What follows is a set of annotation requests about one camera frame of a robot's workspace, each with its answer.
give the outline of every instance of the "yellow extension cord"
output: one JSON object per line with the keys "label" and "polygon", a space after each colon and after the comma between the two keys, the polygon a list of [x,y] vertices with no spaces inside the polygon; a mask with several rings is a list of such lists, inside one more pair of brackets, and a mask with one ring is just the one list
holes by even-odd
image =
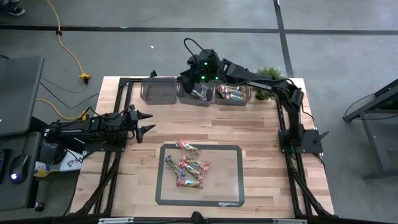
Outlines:
{"label": "yellow extension cord", "polygon": [[53,12],[54,12],[54,14],[55,14],[55,17],[57,18],[57,21],[58,21],[58,32],[57,32],[58,40],[60,41],[61,46],[62,46],[67,52],[69,52],[70,55],[72,55],[72,57],[76,60],[77,64],[79,65],[80,71],[81,71],[81,75],[79,75],[79,78],[80,78],[81,80],[83,80],[86,84],[88,84],[88,80],[91,78],[91,76],[90,76],[89,74],[86,74],[86,73],[83,71],[83,67],[82,67],[81,64],[80,64],[79,59],[78,59],[66,46],[64,46],[64,44],[62,43],[61,33],[60,33],[60,32],[61,32],[61,22],[60,22],[60,18],[58,17],[58,14],[57,14],[57,12],[56,12],[54,6],[51,4],[51,2],[50,2],[49,0],[47,0],[47,2],[48,2],[49,5],[51,6],[51,8],[52,8],[52,10],[53,10]]}
{"label": "yellow extension cord", "polygon": [[81,114],[81,115],[79,115],[77,117],[70,118],[70,117],[62,115],[61,112],[59,112],[58,109],[54,106],[54,104],[52,104],[51,102],[49,102],[47,100],[45,100],[45,99],[36,99],[36,101],[41,101],[41,102],[44,102],[44,103],[48,103],[50,106],[52,106],[52,108],[54,108],[55,112],[57,112],[57,114],[63,119],[76,120],[76,119],[80,119],[81,118],[81,120],[84,121],[87,118],[86,116],[82,116],[83,114]]}

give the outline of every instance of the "plastic bin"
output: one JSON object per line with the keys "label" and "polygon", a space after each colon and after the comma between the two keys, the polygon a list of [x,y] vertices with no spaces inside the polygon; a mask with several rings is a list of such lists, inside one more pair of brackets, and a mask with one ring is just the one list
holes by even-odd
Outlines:
{"label": "plastic bin", "polygon": [[228,99],[222,99],[220,96],[215,93],[216,96],[216,104],[218,105],[230,105],[230,106],[246,106],[246,104],[250,101],[251,99],[251,88],[245,86],[246,94],[248,96],[248,100],[228,100]]}
{"label": "plastic bin", "polygon": [[172,105],[177,102],[175,78],[145,78],[141,83],[141,99],[148,105]]}
{"label": "plastic bin", "polygon": [[181,103],[187,104],[187,105],[193,105],[193,106],[210,106],[211,101],[213,100],[213,94],[214,94],[214,83],[200,83],[200,84],[195,84],[195,90],[200,91],[201,86],[207,86],[208,93],[207,93],[207,101],[203,100],[198,100],[191,94],[188,94],[185,92],[184,88],[182,87],[181,83],[177,87],[177,96],[178,99],[180,100]]}

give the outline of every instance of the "gray floor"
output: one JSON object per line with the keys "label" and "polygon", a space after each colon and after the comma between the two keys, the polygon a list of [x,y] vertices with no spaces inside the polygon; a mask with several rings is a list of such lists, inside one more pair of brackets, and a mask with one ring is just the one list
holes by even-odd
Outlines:
{"label": "gray floor", "polygon": [[[272,0],[52,0],[65,26],[277,28]],[[396,30],[395,0],[280,0],[286,29]],[[22,1],[24,17],[0,16],[0,23],[55,25],[44,0]],[[48,84],[62,100],[75,105],[99,92],[105,75],[177,75],[189,57],[185,37],[213,47],[220,57],[255,70],[278,66],[285,70],[278,34],[64,32],[63,41],[93,79],[82,94],[66,93]],[[315,124],[330,131],[323,140],[326,174],[335,213],[345,218],[398,222],[398,179],[363,181],[377,171],[361,122],[345,124],[341,117],[358,98],[397,78],[398,36],[288,35],[295,77],[308,90]],[[43,55],[43,76],[74,91],[84,87],[77,64],[58,43],[54,31],[0,30],[0,54],[9,57]],[[74,110],[61,105],[42,87],[38,98],[55,103],[65,115],[76,116],[96,98]],[[37,103],[34,115],[46,122],[59,119],[49,105]],[[77,174],[58,174],[40,185],[47,208],[42,213],[19,210],[0,219],[62,215],[73,193]]]}

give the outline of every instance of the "wooden table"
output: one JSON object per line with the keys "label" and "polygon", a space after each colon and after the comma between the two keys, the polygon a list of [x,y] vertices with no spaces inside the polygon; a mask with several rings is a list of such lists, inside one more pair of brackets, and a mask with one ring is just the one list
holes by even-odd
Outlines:
{"label": "wooden table", "polygon": [[[113,111],[120,77],[104,77],[96,112]],[[304,81],[293,78],[305,93]],[[288,218],[294,217],[285,157],[280,152],[277,131],[280,129],[276,102],[253,99],[246,106],[210,107],[180,104],[149,106],[140,98],[141,84],[135,83],[131,104],[154,117],[139,122],[140,126],[156,124],[144,136],[144,142],[127,142],[122,153],[116,183],[112,216],[116,217],[190,217],[199,211],[204,217],[220,218]],[[126,91],[122,96],[123,108]],[[308,98],[304,110],[310,113]],[[308,115],[302,114],[306,129],[313,128]],[[160,206],[155,202],[155,187],[160,147],[183,139],[190,144],[238,145],[243,150],[245,203],[242,207]],[[77,211],[98,186],[103,152],[95,152],[83,162],[73,198],[71,212]],[[303,154],[307,184],[326,210],[333,213],[325,171],[319,158]],[[303,197],[298,190],[300,208]]]}

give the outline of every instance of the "green plant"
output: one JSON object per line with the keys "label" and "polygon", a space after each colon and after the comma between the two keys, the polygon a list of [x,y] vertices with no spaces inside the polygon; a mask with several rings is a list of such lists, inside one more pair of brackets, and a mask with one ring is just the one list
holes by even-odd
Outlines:
{"label": "green plant", "polygon": [[[272,78],[273,80],[280,80],[281,78],[284,77],[282,71],[277,67],[260,68],[259,70],[256,70],[254,73],[259,75],[265,75],[267,77]],[[254,91],[256,92],[256,99],[258,100],[276,99],[276,94],[271,91],[263,90],[260,88],[255,88]]]}

